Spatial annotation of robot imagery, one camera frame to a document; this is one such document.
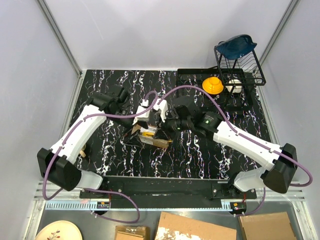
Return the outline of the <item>brown cardboard express box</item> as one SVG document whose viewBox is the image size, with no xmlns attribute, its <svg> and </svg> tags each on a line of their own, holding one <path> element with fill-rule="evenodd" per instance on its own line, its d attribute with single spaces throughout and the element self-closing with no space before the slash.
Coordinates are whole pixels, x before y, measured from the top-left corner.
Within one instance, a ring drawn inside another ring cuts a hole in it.
<svg viewBox="0 0 320 240">
<path fill-rule="evenodd" d="M 154 132 L 154 137 L 145 137 L 141 135 L 141 132 Z M 157 148 L 167 149 L 172 143 L 170 137 L 160 128 L 152 125 L 148 125 L 148 128 L 143 128 L 139 125 L 134 125 L 131 131 L 132 134 L 137 134 L 137 139 L 142 144 L 155 146 Z"/>
</svg>

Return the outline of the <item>yellow utility knife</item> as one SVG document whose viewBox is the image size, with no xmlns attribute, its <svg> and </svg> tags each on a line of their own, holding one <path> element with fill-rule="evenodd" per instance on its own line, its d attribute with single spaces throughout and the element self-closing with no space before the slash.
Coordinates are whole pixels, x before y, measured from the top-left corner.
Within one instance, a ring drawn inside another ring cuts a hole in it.
<svg viewBox="0 0 320 240">
<path fill-rule="evenodd" d="M 143 131 L 140 133 L 140 135 L 143 137 L 153 138 L 155 136 L 155 133 L 150 131 Z"/>
</svg>

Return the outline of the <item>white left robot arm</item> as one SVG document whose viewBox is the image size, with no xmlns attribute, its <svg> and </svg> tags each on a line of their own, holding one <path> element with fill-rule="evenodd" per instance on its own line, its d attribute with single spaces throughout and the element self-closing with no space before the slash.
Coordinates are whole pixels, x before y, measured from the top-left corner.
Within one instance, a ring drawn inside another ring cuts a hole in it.
<svg viewBox="0 0 320 240">
<path fill-rule="evenodd" d="M 81 170 L 76 167 L 75 162 L 89 138 L 106 120 L 112 120 L 123 127 L 130 128 L 135 117 L 148 113 L 154 106 L 151 103 L 147 108 L 129 115 L 123 112 L 123 106 L 128 98 L 128 91 L 119 85 L 113 86 L 107 93 L 93 93 L 78 119 L 61 139 L 49 149 L 39 150 L 37 159 L 43 177 L 42 192 L 44 194 L 47 182 L 66 191 L 76 188 L 90 190 L 97 198 L 103 198 L 108 193 L 108 186 L 101 175 Z"/>
</svg>

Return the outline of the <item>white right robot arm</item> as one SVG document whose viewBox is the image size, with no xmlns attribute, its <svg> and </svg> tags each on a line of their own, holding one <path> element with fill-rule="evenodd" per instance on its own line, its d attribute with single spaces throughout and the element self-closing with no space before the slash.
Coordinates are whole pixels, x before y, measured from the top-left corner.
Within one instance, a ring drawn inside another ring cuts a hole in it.
<svg viewBox="0 0 320 240">
<path fill-rule="evenodd" d="M 257 162 L 260 167 L 234 174 L 227 185 L 228 195 L 239 198 L 244 192 L 267 187 L 285 194 L 296 173 L 296 148 L 264 141 L 229 123 L 218 113 L 203 111 L 188 96 L 176 98 L 172 107 L 159 104 L 161 125 L 166 135 L 191 131 L 199 138 L 230 147 Z"/>
</svg>

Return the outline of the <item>small cardboard box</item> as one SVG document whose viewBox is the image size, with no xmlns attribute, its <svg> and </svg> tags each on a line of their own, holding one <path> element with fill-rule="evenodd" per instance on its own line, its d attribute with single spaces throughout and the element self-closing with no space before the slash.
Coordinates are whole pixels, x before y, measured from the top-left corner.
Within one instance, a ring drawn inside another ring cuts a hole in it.
<svg viewBox="0 0 320 240">
<path fill-rule="evenodd" d="M 149 240 L 150 228 L 147 226 L 117 225 L 115 240 Z"/>
</svg>

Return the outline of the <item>cardboard box at corner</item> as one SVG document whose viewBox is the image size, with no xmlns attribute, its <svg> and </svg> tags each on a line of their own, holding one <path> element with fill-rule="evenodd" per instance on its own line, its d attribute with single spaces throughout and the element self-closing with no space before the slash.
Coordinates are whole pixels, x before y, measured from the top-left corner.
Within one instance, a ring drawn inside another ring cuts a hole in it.
<svg viewBox="0 0 320 240">
<path fill-rule="evenodd" d="M 286 212 L 239 216 L 238 222 L 244 240 L 296 240 Z"/>
</svg>

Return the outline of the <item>yellow plastic cup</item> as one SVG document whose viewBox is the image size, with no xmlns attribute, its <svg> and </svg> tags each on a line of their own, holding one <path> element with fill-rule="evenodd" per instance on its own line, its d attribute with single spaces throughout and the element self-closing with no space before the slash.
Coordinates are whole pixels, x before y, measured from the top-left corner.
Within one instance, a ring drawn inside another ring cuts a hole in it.
<svg viewBox="0 0 320 240">
<path fill-rule="evenodd" d="M 215 76 L 206 78 L 202 83 L 202 88 L 210 95 L 218 95 L 224 90 L 222 81 Z"/>
</svg>

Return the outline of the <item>white small cup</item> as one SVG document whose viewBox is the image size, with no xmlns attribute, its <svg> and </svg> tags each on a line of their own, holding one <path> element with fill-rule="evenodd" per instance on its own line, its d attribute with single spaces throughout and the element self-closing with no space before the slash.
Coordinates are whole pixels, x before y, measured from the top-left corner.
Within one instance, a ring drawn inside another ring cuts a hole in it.
<svg viewBox="0 0 320 240">
<path fill-rule="evenodd" d="M 239 79 L 231 79 L 228 81 L 226 89 L 231 94 L 240 94 L 243 90 L 242 82 Z"/>
</svg>

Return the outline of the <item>beige ceramic mug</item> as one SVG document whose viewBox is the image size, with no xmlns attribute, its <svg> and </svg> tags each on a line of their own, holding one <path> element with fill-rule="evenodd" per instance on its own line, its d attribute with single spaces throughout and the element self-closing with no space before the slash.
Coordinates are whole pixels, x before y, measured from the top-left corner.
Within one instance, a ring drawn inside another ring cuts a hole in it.
<svg viewBox="0 0 320 240">
<path fill-rule="evenodd" d="M 82 158 L 85 158 L 85 157 L 87 156 L 87 154 L 86 154 L 86 147 L 87 147 L 87 145 L 85 144 L 85 145 L 80 149 L 79 155 L 80 155 Z"/>
</svg>

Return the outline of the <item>blue bowl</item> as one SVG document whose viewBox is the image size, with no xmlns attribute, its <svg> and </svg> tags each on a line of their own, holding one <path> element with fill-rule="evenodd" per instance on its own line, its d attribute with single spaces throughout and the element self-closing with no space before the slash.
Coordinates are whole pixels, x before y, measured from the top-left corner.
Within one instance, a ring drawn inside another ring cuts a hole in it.
<svg viewBox="0 0 320 240">
<path fill-rule="evenodd" d="M 241 34 L 223 42 L 220 52 L 225 58 L 234 60 L 249 54 L 258 44 L 248 34 Z"/>
</svg>

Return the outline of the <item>flat cardboard sheet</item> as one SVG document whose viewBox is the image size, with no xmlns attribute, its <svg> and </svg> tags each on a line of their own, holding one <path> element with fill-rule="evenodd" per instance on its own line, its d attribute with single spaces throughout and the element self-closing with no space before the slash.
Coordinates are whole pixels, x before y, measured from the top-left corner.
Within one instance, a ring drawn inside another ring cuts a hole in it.
<svg viewBox="0 0 320 240">
<path fill-rule="evenodd" d="M 235 240 L 237 230 L 162 212 L 154 238 L 156 240 Z"/>
</svg>

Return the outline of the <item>patterned ceramic plate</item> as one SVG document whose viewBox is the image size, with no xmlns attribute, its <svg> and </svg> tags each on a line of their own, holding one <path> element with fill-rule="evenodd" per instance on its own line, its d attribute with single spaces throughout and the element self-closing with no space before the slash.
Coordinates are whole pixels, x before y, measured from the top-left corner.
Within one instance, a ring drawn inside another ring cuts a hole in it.
<svg viewBox="0 0 320 240">
<path fill-rule="evenodd" d="M 82 233 L 72 222 L 66 220 L 54 221 L 46 225 L 35 236 L 35 240 L 82 240 Z"/>
</svg>

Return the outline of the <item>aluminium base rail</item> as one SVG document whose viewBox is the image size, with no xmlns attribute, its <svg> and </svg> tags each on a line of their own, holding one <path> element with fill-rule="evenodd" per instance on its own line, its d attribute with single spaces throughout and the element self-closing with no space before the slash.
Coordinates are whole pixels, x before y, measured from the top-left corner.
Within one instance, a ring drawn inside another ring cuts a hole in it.
<svg viewBox="0 0 320 240">
<path fill-rule="evenodd" d="M 103 192 L 62 190 L 49 208 L 93 211 L 231 211 L 232 202 L 254 200 L 254 189 L 242 193 L 226 180 L 107 177 Z"/>
</svg>

